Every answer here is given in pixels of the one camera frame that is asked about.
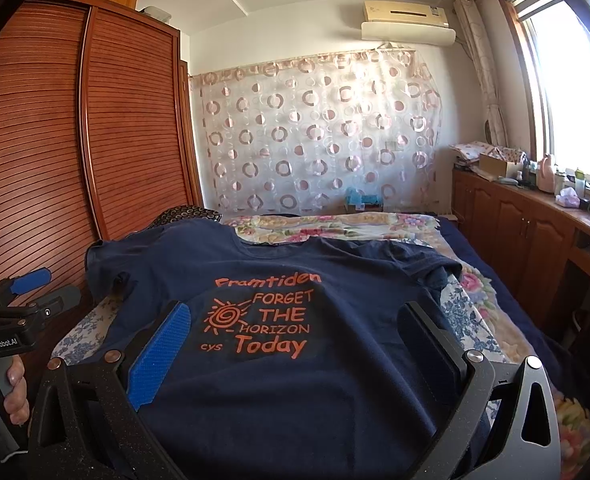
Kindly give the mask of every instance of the wooden wardrobe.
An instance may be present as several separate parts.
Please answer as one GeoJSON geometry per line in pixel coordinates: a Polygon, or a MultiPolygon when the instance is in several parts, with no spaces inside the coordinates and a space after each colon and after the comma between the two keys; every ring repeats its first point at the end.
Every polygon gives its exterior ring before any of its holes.
{"type": "Polygon", "coordinates": [[[0,33],[0,279],[53,276],[18,300],[86,292],[90,244],[201,205],[179,51],[179,31],[107,0],[27,0],[0,33]]]}

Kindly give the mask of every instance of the blue gripper pad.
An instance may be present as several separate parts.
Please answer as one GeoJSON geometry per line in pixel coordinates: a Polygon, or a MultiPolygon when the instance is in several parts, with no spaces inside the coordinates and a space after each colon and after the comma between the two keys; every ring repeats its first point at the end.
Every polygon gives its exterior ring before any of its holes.
{"type": "Polygon", "coordinates": [[[150,338],[128,373],[128,399],[135,411],[155,399],[190,332],[190,309],[178,303],[150,338]]]}
{"type": "Polygon", "coordinates": [[[12,280],[11,292],[20,296],[50,283],[50,271],[46,267],[34,270],[12,280]]]}

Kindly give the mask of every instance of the folded fabric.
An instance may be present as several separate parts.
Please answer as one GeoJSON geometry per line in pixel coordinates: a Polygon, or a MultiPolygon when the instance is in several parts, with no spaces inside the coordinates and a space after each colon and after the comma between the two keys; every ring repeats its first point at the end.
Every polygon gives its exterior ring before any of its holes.
{"type": "Polygon", "coordinates": [[[465,144],[451,144],[450,147],[457,152],[461,158],[467,162],[476,162],[480,155],[488,155],[506,162],[519,164],[526,160],[526,152],[515,148],[506,148],[504,146],[493,146],[475,140],[465,144]]]}

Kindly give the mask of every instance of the finger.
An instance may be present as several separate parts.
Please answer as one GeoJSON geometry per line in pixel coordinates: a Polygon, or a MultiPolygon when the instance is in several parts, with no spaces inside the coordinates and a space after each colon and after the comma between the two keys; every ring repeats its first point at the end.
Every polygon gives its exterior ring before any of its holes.
{"type": "Polygon", "coordinates": [[[4,408],[11,415],[21,409],[26,401],[26,380],[21,378],[17,386],[4,399],[4,408]]]}
{"type": "Polygon", "coordinates": [[[20,379],[24,376],[24,362],[18,355],[12,356],[11,367],[8,368],[8,380],[11,381],[12,386],[16,386],[20,379]]]}
{"type": "Polygon", "coordinates": [[[30,407],[28,406],[28,400],[24,402],[24,405],[11,415],[11,423],[18,426],[28,420],[30,416],[30,407]]]}

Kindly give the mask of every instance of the louvered wooden door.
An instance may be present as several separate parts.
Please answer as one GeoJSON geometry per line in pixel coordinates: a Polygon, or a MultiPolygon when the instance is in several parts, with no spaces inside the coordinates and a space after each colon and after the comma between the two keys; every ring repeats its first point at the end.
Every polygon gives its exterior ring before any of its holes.
{"type": "Polygon", "coordinates": [[[0,33],[0,279],[50,268],[33,296],[81,285],[96,239],[76,128],[87,12],[27,2],[0,33]]]}
{"type": "Polygon", "coordinates": [[[97,9],[84,77],[89,158],[105,237],[192,203],[178,110],[177,38],[97,9]]]}

